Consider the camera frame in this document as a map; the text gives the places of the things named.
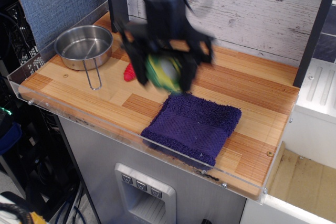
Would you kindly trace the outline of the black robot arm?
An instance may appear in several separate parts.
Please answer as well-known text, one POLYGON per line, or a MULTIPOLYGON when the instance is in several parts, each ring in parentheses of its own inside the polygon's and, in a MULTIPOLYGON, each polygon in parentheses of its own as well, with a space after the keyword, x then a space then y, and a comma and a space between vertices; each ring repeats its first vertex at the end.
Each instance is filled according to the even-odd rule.
POLYGON ((187 0, 144 0, 146 23, 115 25, 137 80, 170 92, 187 92, 200 63, 213 59, 210 35, 189 23, 187 0))

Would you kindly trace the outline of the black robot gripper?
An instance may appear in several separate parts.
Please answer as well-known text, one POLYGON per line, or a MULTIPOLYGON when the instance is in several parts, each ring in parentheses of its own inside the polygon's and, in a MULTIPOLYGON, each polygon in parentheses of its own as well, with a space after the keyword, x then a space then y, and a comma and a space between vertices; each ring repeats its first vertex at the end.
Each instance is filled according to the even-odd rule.
POLYGON ((185 40, 190 47, 190 54, 183 52, 180 55, 179 84, 182 92, 187 92, 196 76, 198 63, 212 61, 213 38, 191 26, 186 18, 186 0, 144 0, 144 2, 146 23, 124 23, 121 20, 115 22, 136 78, 143 86, 148 82, 145 60, 148 54, 159 52, 156 41, 185 40))

